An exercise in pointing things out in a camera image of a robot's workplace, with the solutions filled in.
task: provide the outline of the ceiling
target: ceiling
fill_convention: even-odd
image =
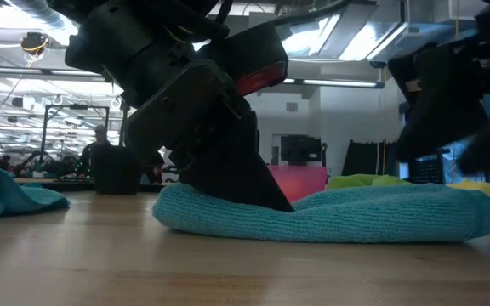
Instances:
[[[249,27],[271,20],[281,11],[305,11],[331,3],[330,0],[280,0],[257,3],[235,3],[225,22],[231,35]],[[480,0],[460,1],[456,9],[453,0],[378,0],[375,6],[352,4],[344,14],[314,20],[305,28],[291,27],[293,35],[283,40],[290,64],[289,78],[351,80],[377,82],[379,71],[368,60],[386,61],[395,54],[413,50],[429,40],[447,40],[454,36],[455,19],[461,20],[461,31],[473,26],[470,17],[483,8]],[[51,34],[46,25],[33,20],[17,8],[0,8],[0,67],[26,67],[31,56],[25,55],[19,42],[28,31]],[[43,57],[31,63],[33,68],[47,70],[71,69],[65,64],[65,39],[53,35],[50,47]],[[84,82],[84,77],[43,80],[22,79],[12,74],[0,73],[0,150],[38,150],[43,126],[44,105],[81,103],[106,106],[110,109],[111,142],[117,143],[120,120],[117,96],[122,90],[106,82]],[[13,89],[13,95],[5,97]],[[267,88],[265,92],[297,93],[308,98],[311,88],[282,84]],[[12,106],[13,98],[28,97],[27,107]],[[54,116],[49,121],[49,150],[77,153],[93,139],[92,127],[104,121],[98,110],[61,110],[64,116]],[[9,122],[9,117],[17,122]],[[82,119],[70,122],[66,116]]]

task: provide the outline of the teal towel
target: teal towel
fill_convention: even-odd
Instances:
[[[0,169],[0,217],[35,213],[69,206],[69,201],[56,191],[35,187],[19,187]]]
[[[176,184],[162,190],[153,215],[175,230],[263,241],[455,242],[490,234],[490,198],[441,185],[328,190],[293,207],[236,204]]]

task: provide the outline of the pipe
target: pipe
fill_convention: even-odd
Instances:
[[[7,0],[7,3],[38,20],[41,29],[62,45],[68,46],[69,36],[78,32],[73,21],[49,8],[46,0]]]

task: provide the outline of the black curtain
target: black curtain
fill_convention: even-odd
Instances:
[[[341,175],[378,174],[398,175],[398,163],[395,159],[395,143],[349,143],[344,169]]]

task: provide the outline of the metal frame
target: metal frame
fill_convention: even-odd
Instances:
[[[54,117],[56,114],[50,114],[49,111],[51,108],[68,108],[71,110],[87,110],[87,109],[104,109],[105,116],[105,128],[109,128],[109,112],[111,108],[109,106],[89,106],[89,105],[45,105],[44,108],[44,121],[43,121],[43,136],[41,137],[41,155],[39,157],[39,161],[43,162],[44,154],[45,154],[45,145],[47,142],[47,127],[48,121]]]

